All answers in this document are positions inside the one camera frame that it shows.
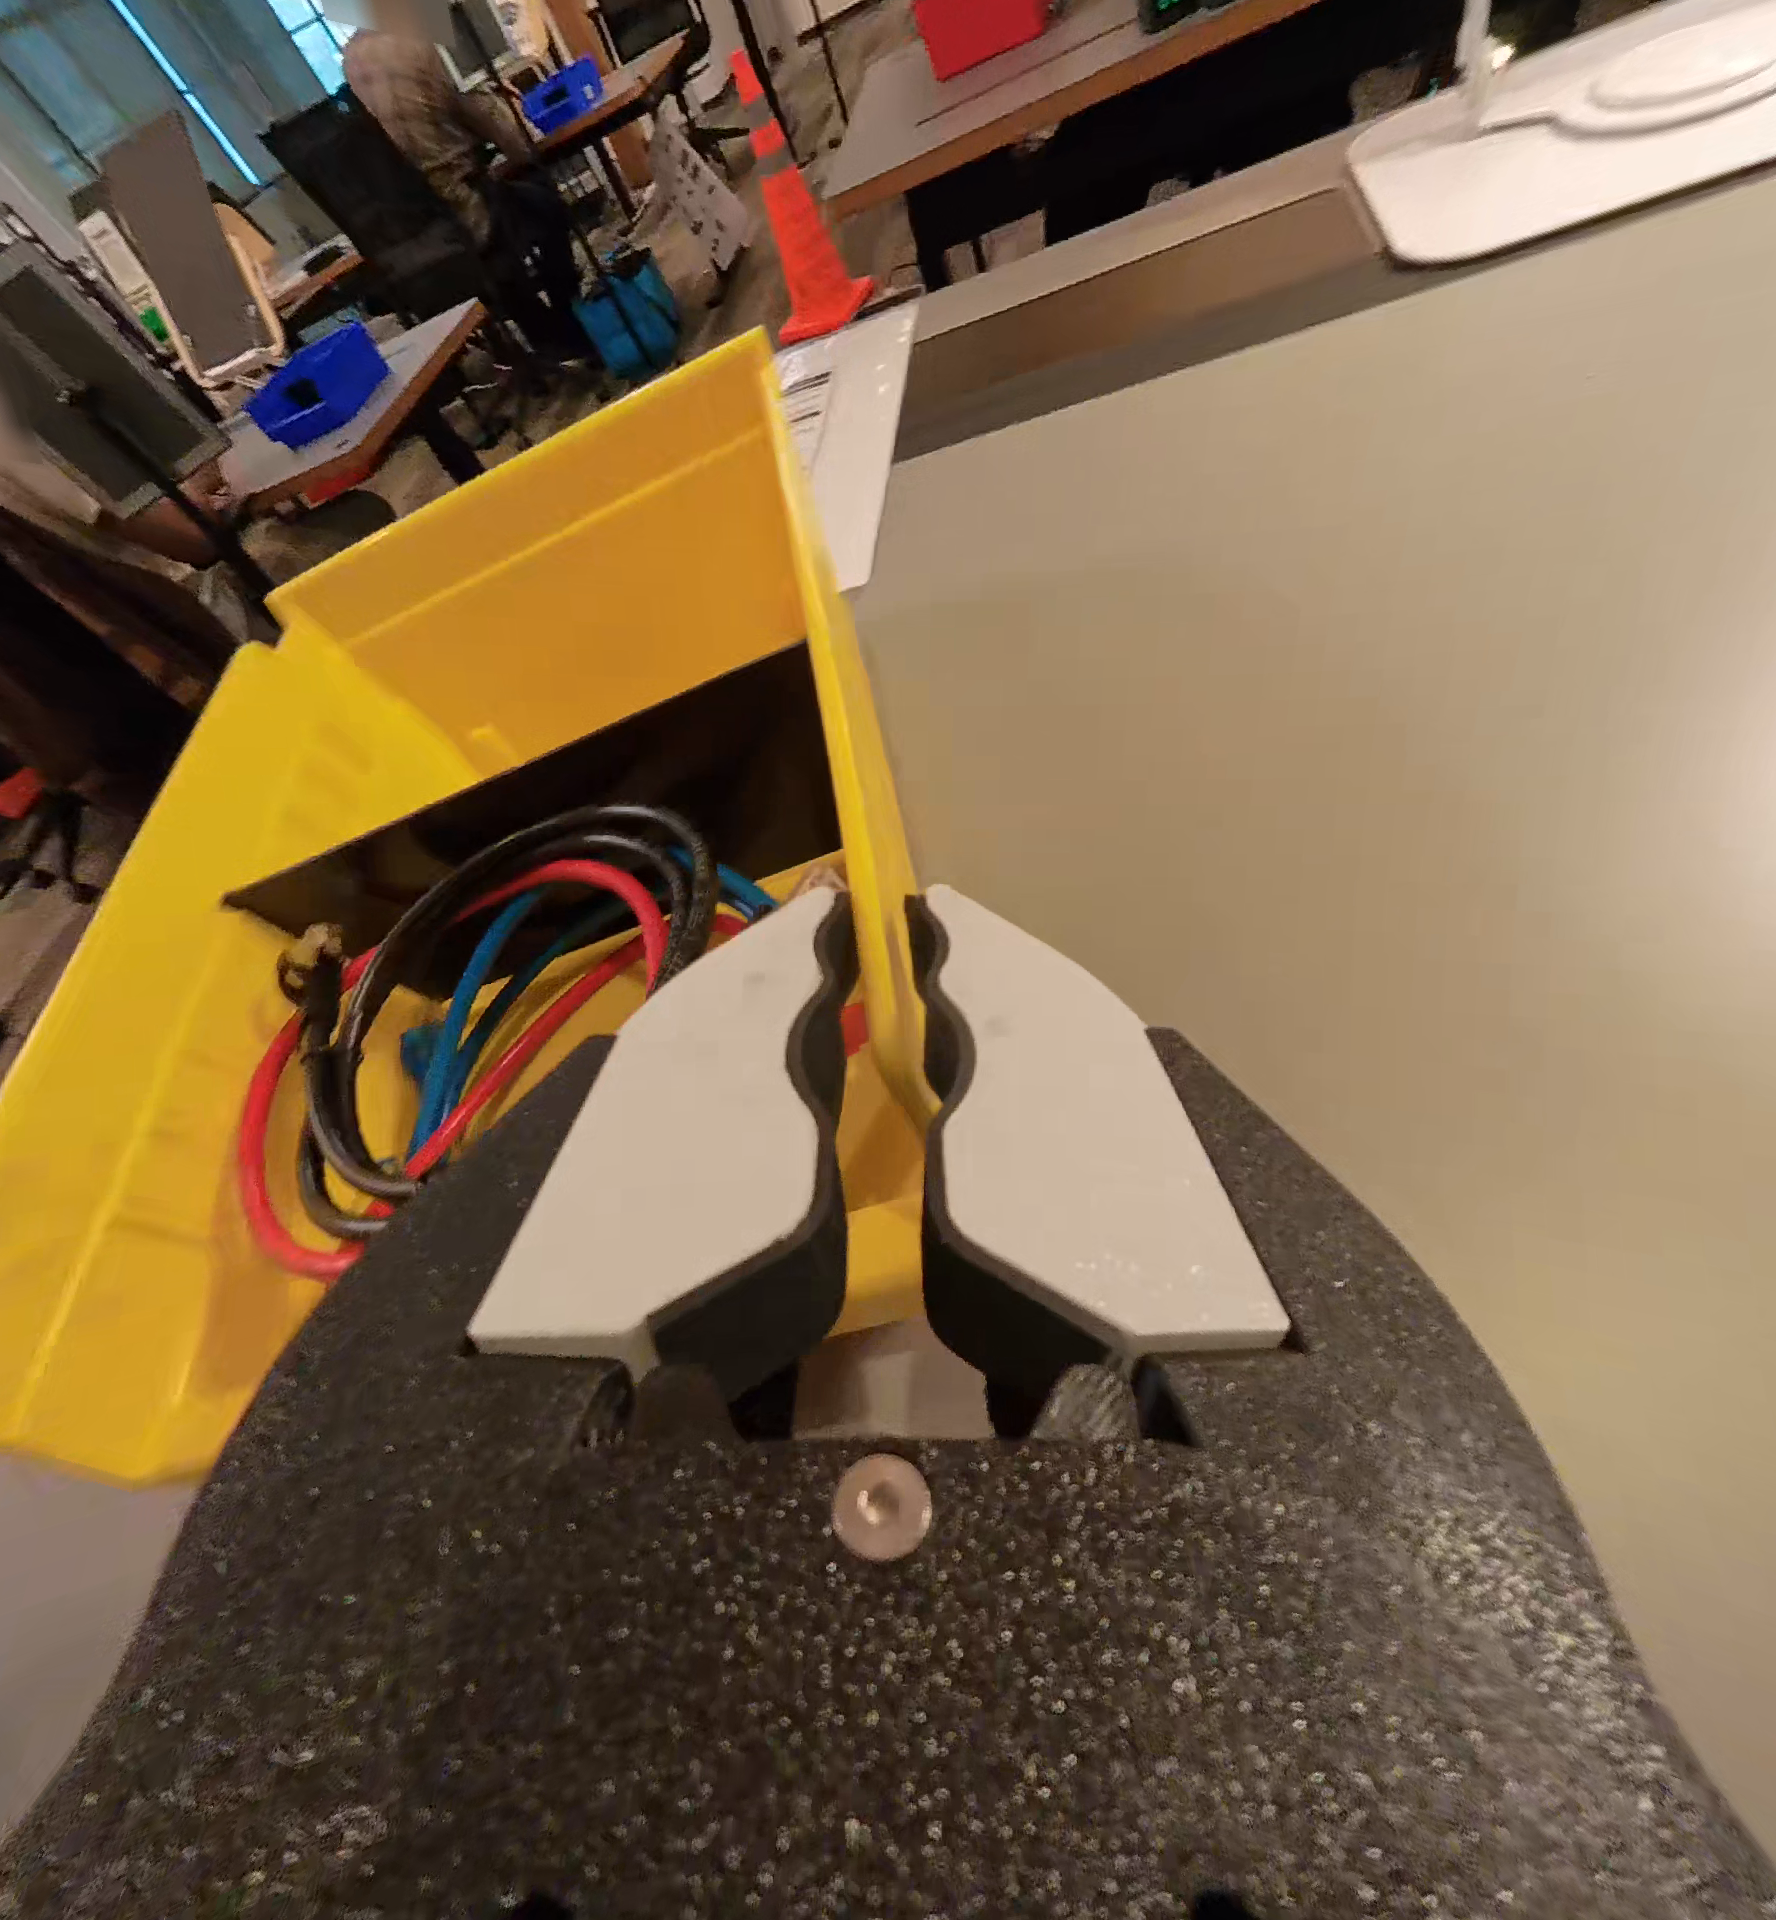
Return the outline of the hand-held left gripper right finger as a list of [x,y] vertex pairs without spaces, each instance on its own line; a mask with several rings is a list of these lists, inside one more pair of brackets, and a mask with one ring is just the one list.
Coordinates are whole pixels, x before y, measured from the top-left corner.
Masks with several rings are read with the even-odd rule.
[[1292,1315],[1140,1015],[950,884],[905,906],[926,1015],[923,1304],[995,1388],[1274,1352]]

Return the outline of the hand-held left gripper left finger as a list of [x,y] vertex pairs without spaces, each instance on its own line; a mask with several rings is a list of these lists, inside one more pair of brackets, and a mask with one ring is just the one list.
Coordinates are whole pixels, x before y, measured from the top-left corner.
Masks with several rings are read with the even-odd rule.
[[472,1320],[486,1355],[703,1370],[745,1396],[837,1324],[852,899],[810,887],[648,996]]

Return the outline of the yellow storage bin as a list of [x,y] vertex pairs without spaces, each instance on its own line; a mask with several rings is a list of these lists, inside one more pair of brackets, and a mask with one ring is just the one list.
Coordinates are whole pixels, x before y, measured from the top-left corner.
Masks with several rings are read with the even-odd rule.
[[326,1284],[237,1189],[285,931],[229,906],[493,775],[722,682],[667,794],[749,876],[844,855],[881,1079],[913,1121],[918,887],[870,675],[753,329],[276,591],[0,1084],[0,1449],[126,1484],[203,1474]]

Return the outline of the printed paper sheet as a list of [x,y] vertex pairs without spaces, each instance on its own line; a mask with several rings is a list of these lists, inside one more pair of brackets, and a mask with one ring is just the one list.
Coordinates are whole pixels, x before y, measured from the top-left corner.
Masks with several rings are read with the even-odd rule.
[[782,411],[844,593],[873,571],[917,316],[903,303],[777,355]]

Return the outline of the teal bag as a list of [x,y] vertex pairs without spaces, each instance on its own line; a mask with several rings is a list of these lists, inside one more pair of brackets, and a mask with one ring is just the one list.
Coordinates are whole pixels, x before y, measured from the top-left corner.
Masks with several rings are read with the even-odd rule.
[[574,310],[605,370],[622,381],[653,378],[679,358],[682,303],[648,248],[602,256]]

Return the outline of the orange traffic cone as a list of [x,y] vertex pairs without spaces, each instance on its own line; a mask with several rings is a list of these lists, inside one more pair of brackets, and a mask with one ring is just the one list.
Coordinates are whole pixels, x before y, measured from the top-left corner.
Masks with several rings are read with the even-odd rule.
[[818,201],[792,159],[752,55],[734,48],[729,66],[739,103],[749,115],[755,178],[787,296],[780,345],[818,341],[861,316],[875,298],[875,280],[849,273]]

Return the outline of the wooden work table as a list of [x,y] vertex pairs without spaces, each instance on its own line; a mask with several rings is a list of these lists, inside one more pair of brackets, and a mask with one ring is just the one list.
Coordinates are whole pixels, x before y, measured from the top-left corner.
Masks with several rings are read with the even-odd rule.
[[989,266],[987,239],[1033,213],[1124,196],[1159,158],[1207,139],[1184,109],[1230,92],[1261,42],[1278,52],[1301,18],[1329,25],[1326,3],[1068,3],[1046,30],[954,77],[940,80],[923,42],[877,58],[866,72],[822,201],[845,222],[898,207],[915,248],[918,286],[954,280],[954,251]]

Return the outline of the red storage bin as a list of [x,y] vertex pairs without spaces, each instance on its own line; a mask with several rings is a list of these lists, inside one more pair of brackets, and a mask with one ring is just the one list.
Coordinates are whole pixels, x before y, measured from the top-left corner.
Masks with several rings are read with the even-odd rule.
[[1042,38],[1056,7],[1056,1],[1029,0],[918,0],[911,3],[927,62],[940,84]]

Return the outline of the white rounded board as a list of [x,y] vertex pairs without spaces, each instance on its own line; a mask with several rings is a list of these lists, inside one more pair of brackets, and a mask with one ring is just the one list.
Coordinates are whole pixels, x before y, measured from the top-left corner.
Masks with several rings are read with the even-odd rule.
[[1488,3],[1467,3],[1460,52],[1485,67],[1445,92],[1393,111],[1359,131],[1346,173],[1378,228],[1383,251],[1405,266],[1447,268],[1517,251],[1621,213],[1776,166],[1776,95],[1677,131],[1635,136],[1581,136],[1547,126],[1469,132],[1467,109],[1489,80],[1510,72],[1568,77],[1596,55],[1619,52],[1738,3],[1683,1],[1630,13],[1596,32],[1497,62]]

